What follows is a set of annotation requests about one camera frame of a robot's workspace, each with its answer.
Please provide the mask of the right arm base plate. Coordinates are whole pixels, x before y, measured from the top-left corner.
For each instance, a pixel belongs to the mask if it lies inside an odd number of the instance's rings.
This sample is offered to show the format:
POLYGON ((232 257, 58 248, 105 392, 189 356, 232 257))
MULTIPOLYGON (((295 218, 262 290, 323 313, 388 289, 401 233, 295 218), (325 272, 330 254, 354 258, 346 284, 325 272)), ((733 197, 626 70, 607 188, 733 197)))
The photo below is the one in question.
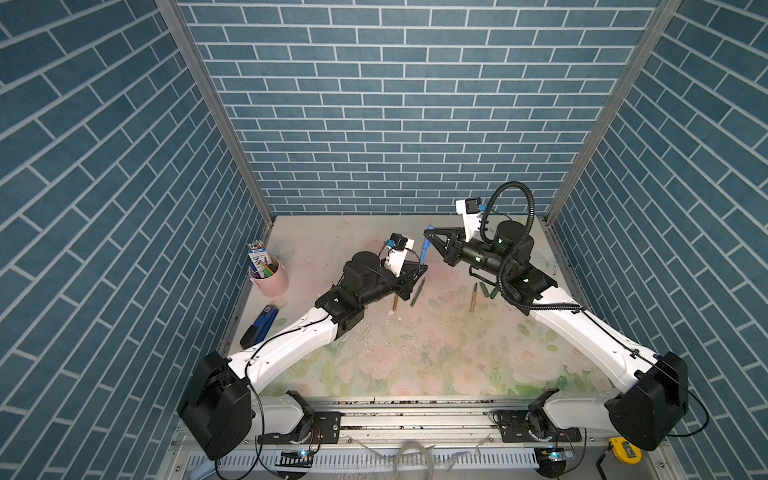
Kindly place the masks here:
POLYGON ((504 443, 551 443, 576 444, 583 439, 578 428, 557 429, 541 415, 529 410, 493 410, 489 418, 498 429, 504 443))

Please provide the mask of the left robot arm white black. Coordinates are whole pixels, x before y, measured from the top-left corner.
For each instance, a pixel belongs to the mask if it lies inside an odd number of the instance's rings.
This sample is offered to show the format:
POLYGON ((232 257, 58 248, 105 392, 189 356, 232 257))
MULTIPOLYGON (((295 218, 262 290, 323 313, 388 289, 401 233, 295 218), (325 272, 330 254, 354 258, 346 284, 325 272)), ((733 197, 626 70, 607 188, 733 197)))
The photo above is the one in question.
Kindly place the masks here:
POLYGON ((257 426, 262 435, 301 442, 313 429, 314 409, 296 391, 273 400, 262 391, 314 351, 339 339, 364 317, 368 305, 391 294, 408 300, 426 265, 395 251, 382 259, 370 251, 347 261, 339 282, 306 314, 270 338, 223 357, 217 352, 197 365, 177 407, 182 422, 206 457, 218 461, 257 426))

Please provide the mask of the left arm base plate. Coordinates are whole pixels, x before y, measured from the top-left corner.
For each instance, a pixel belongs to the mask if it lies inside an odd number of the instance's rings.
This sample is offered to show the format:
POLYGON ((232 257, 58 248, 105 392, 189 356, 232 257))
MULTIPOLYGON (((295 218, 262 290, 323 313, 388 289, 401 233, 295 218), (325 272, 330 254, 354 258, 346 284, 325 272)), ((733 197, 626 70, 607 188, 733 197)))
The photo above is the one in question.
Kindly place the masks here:
POLYGON ((320 446, 337 444, 341 429, 342 413, 339 411, 320 411, 312 416, 306 414, 298 425, 289 433, 278 433, 269 427, 265 435, 258 437, 262 444, 288 445, 313 443, 320 446))

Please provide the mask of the blue pen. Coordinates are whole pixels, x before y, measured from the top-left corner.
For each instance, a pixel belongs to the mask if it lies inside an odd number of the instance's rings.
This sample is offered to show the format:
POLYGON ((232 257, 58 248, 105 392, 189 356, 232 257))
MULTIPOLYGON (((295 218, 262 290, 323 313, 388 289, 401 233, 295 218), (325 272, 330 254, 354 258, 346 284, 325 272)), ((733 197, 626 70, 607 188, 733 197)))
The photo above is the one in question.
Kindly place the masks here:
POLYGON ((426 263, 426 256, 427 256, 428 249, 430 247, 430 241, 427 238, 427 234, 424 233, 423 237, 424 237, 424 241, 423 241, 422 248, 421 248, 421 253, 420 253, 420 264, 421 265, 424 265, 426 263))

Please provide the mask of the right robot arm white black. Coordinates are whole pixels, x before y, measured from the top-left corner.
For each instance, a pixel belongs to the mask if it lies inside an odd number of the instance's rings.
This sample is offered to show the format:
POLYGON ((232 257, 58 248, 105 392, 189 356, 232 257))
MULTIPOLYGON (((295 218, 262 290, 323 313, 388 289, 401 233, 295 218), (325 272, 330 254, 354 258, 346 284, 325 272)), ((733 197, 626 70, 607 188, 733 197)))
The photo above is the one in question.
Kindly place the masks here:
POLYGON ((510 305, 549 327, 609 379, 608 392, 575 394, 553 388, 529 405, 533 436, 547 440, 571 428, 614 432, 652 451, 687 414, 688 368, 669 352, 658 355, 596 318, 530 262, 529 228, 504 221, 486 242, 463 227, 427 229, 424 237, 451 266, 468 264, 473 277, 494 285, 510 305))

